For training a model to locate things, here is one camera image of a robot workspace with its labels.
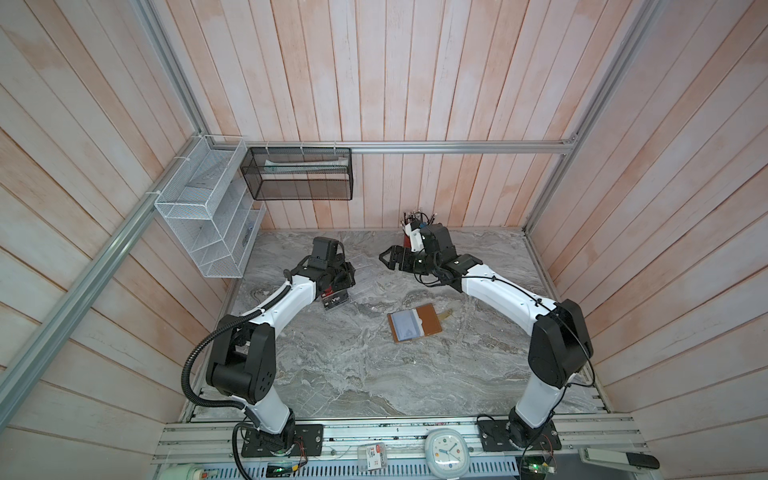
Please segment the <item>clear acrylic card display stand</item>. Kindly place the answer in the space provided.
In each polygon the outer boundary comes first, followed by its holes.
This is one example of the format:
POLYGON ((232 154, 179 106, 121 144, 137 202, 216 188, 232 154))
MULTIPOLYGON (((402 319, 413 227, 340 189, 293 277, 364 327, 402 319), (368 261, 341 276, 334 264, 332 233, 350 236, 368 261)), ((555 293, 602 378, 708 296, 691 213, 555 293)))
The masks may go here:
MULTIPOLYGON (((373 264, 369 260, 363 260, 361 263, 357 263, 357 260, 360 260, 360 257, 354 258, 351 263, 354 267, 354 284, 345 288, 349 293, 349 300, 343 305, 363 300, 375 289, 373 264)), ((343 289, 337 286, 332 287, 331 290, 339 291, 343 289)))

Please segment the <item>black mesh wall basket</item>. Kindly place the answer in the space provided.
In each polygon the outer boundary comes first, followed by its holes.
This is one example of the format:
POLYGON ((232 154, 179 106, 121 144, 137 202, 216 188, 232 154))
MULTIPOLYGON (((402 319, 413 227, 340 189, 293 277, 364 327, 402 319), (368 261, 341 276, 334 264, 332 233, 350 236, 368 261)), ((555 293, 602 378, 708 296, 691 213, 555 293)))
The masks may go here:
POLYGON ((240 171, 257 201, 350 201, 352 153, 338 147, 251 147, 240 171))

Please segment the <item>bundle of coloured pencils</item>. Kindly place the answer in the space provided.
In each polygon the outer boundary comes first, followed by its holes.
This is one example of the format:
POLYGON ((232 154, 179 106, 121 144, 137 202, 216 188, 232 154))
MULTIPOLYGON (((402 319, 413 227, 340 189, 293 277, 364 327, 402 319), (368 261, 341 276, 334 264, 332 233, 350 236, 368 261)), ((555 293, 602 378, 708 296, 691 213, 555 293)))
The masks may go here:
POLYGON ((412 230, 421 229, 425 226, 432 225, 435 221, 435 215, 427 215, 423 211, 405 212, 401 225, 403 227, 409 226, 412 230))

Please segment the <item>green circuit board left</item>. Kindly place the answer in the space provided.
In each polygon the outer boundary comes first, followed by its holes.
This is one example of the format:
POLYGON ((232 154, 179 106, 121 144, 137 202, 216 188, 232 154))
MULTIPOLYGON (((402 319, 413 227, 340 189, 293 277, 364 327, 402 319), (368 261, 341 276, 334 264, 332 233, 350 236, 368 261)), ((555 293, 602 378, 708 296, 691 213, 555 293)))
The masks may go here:
POLYGON ((299 464, 268 464, 265 471, 266 478, 284 478, 294 475, 299 470, 299 464))

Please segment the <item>black VIP card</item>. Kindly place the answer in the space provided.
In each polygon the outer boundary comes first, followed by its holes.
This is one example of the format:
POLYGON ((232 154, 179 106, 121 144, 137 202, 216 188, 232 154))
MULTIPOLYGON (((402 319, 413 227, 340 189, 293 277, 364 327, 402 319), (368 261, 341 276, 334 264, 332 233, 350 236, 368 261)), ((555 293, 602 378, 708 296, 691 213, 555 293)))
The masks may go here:
POLYGON ((349 293, 346 289, 333 292, 333 295, 329 297, 322 298, 321 296, 322 304, 325 310, 336 308, 349 300, 349 293))

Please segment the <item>green circuit board right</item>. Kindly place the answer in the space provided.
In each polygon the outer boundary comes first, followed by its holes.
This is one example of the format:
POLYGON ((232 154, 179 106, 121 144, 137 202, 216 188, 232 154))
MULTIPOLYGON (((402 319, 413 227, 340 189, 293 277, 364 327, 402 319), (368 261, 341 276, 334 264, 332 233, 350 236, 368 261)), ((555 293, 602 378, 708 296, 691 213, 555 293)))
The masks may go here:
POLYGON ((536 455, 519 457, 517 467, 521 480, 545 480, 548 475, 556 472, 556 468, 547 463, 543 456, 536 455))

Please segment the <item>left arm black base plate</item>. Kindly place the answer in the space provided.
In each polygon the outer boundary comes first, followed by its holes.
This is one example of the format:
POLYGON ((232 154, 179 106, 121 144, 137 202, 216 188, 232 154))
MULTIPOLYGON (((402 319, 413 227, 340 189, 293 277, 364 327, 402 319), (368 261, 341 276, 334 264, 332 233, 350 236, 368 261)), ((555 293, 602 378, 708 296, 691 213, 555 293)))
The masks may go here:
POLYGON ((324 426, 321 424, 290 424, 281 434, 261 432, 252 425, 240 429, 240 453, 245 458, 277 458, 319 456, 322 451, 324 426))

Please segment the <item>green circuit board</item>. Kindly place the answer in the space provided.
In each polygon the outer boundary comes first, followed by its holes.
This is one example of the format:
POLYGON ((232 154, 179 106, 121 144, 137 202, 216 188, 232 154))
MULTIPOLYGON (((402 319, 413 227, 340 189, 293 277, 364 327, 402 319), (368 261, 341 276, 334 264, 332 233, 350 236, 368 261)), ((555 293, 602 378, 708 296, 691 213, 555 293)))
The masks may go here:
POLYGON ((548 475, 556 472, 556 468, 547 463, 543 456, 536 455, 519 457, 517 467, 521 480, 545 480, 548 475))
POLYGON ((299 470, 299 464, 268 464, 265 471, 266 478, 284 478, 294 475, 299 470))

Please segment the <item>white analog clock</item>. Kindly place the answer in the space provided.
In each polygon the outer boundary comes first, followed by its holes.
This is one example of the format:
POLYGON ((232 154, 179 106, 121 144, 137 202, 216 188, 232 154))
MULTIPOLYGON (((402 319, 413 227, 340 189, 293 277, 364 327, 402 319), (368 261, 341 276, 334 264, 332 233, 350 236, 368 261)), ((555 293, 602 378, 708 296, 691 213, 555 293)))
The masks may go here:
POLYGON ((440 479, 459 479, 469 472, 471 459, 463 436, 456 430, 432 430, 425 439, 430 472, 440 479))

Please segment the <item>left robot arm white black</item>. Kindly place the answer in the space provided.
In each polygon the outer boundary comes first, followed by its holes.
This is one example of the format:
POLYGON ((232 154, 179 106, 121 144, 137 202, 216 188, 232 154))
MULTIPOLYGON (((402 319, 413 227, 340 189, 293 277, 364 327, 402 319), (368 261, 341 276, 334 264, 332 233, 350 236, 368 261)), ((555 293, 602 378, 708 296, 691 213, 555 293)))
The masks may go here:
POLYGON ((302 309, 323 295, 354 286, 354 273, 340 241, 316 237, 312 252, 284 272, 277 291, 257 307, 220 320, 206 383, 225 398, 212 400, 210 406, 240 410, 260 431, 283 434, 293 412, 274 388, 277 337, 302 309))

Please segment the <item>small red white box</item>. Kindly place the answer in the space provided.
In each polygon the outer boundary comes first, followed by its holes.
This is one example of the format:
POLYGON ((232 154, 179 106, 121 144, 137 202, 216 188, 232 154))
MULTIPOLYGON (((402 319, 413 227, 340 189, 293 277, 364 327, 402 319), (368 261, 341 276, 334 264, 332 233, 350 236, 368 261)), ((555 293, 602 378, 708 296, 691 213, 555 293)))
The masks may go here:
POLYGON ((357 465, 361 473, 383 470, 388 465, 386 445, 382 442, 361 445, 357 448, 357 465))

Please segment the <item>aluminium mounting rail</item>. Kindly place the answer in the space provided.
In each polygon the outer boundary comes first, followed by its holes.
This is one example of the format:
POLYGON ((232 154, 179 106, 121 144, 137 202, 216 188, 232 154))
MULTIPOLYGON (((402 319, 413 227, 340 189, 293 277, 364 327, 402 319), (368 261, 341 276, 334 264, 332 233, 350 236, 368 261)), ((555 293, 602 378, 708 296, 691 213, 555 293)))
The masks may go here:
MULTIPOLYGON (((470 478, 509 478, 517 475, 517 459, 521 456, 543 456, 558 471, 564 470, 570 457, 579 450, 598 448, 623 452, 648 453, 633 418, 626 414, 562 414, 553 422, 559 433, 559 451, 485 452, 482 449, 476 416, 413 417, 402 419, 306 420, 298 424, 324 426, 322 451, 319 456, 307 456, 306 465, 293 475, 310 479, 430 479, 425 458, 425 439, 432 431, 448 428, 464 438, 471 464, 470 478), (382 442, 386 445, 388 465, 385 469, 361 473, 357 465, 357 448, 382 442)), ((254 479, 265 477, 268 464, 297 464, 298 457, 245 458, 241 461, 254 479)))

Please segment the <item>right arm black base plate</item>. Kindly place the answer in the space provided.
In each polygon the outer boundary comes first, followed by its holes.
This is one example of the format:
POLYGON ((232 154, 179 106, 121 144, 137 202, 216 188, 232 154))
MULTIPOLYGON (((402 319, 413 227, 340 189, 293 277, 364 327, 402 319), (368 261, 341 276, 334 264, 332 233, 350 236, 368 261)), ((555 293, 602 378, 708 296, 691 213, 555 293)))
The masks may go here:
POLYGON ((562 443, 552 420, 531 428, 524 422, 478 415, 476 425, 485 452, 559 451, 562 443))

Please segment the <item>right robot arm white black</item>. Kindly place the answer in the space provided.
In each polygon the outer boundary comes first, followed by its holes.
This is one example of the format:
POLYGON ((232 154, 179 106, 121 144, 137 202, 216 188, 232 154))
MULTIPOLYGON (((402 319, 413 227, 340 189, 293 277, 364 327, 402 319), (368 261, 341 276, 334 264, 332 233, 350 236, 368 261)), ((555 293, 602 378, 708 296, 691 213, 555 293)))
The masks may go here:
POLYGON ((530 435, 554 414, 572 378, 594 354, 581 307, 572 300, 540 297, 496 273, 471 254, 459 254, 442 224, 410 234, 410 246, 394 245, 379 255, 390 270, 410 273, 434 286, 451 287, 484 302, 530 336, 531 377, 510 411, 509 430, 530 435))

